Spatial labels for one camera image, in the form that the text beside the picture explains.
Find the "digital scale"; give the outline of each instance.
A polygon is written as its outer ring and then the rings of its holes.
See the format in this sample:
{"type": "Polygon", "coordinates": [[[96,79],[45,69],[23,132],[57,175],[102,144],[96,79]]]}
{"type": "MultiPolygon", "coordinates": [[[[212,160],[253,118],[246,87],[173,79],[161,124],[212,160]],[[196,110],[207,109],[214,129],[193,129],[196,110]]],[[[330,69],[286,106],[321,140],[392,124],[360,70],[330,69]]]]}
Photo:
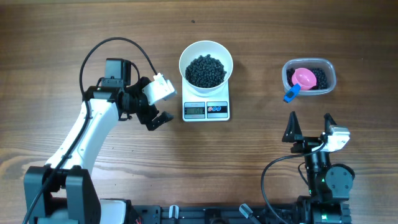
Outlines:
{"type": "Polygon", "coordinates": [[[182,119],[186,122],[229,120],[228,82],[210,94],[201,94],[183,78],[182,108],[182,119]]]}

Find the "wood grain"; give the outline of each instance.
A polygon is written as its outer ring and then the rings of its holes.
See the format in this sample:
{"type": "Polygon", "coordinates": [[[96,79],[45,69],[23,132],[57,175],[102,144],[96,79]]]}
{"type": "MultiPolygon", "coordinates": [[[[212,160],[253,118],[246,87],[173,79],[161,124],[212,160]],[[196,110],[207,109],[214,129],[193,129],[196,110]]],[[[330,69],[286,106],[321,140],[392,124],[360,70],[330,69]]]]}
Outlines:
{"type": "MultiPolygon", "coordinates": [[[[262,169],[290,152],[280,141],[289,113],[297,112],[305,135],[318,136],[329,112],[352,133],[331,159],[357,173],[349,201],[354,223],[395,223],[397,10],[397,1],[332,0],[0,6],[0,223],[21,222],[24,173],[61,145],[80,110],[81,62],[112,36],[138,42],[179,93],[184,48],[198,40],[223,44],[234,59],[232,118],[184,123],[178,95],[158,104],[175,119],[154,132],[137,119],[120,122],[93,171],[99,197],[145,205],[261,205],[262,169]],[[330,94],[287,105],[282,66],[301,57],[330,60],[338,83],[330,94]]],[[[142,75],[152,75],[137,49],[113,42],[90,58],[85,88],[103,76],[106,57],[132,60],[142,75]]],[[[301,161],[283,161],[269,171],[272,202],[307,194],[296,170],[301,161]]]]}

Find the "white bowl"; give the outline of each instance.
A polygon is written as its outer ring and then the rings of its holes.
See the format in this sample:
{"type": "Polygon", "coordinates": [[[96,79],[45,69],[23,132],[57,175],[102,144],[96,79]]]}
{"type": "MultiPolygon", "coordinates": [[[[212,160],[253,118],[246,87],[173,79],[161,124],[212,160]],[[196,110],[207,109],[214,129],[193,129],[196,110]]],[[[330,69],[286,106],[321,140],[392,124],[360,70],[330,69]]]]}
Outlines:
{"type": "Polygon", "coordinates": [[[233,67],[234,63],[232,61],[232,56],[229,51],[221,44],[210,40],[198,41],[189,45],[182,52],[180,57],[180,73],[182,78],[184,79],[184,81],[186,81],[186,83],[190,85],[192,89],[194,89],[201,95],[222,89],[222,87],[225,85],[225,83],[227,83],[228,79],[230,78],[233,67]],[[201,55],[205,57],[208,54],[210,54],[212,58],[220,60],[220,62],[224,65],[224,70],[226,71],[224,81],[218,86],[212,88],[201,88],[192,85],[185,78],[185,70],[194,59],[198,58],[201,55]]]}

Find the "blue handle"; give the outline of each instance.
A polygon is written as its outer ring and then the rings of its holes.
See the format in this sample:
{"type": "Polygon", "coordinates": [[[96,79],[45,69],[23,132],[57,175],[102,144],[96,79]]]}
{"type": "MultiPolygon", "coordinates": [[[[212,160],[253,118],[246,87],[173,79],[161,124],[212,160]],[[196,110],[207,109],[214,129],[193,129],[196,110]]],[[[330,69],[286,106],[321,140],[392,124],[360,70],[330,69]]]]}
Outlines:
{"type": "Polygon", "coordinates": [[[299,93],[301,87],[299,84],[294,85],[290,90],[285,94],[284,101],[286,103],[290,103],[299,93]]]}

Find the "pink scoop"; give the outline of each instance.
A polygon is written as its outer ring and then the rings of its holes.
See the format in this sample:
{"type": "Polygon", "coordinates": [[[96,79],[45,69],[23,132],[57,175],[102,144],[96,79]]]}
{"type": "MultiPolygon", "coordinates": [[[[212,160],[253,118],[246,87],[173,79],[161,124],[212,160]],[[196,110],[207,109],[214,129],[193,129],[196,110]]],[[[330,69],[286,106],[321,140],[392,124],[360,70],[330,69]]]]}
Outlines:
{"type": "Polygon", "coordinates": [[[298,68],[292,76],[293,85],[299,84],[301,90],[309,90],[317,85],[317,78],[306,68],[298,68]]]}

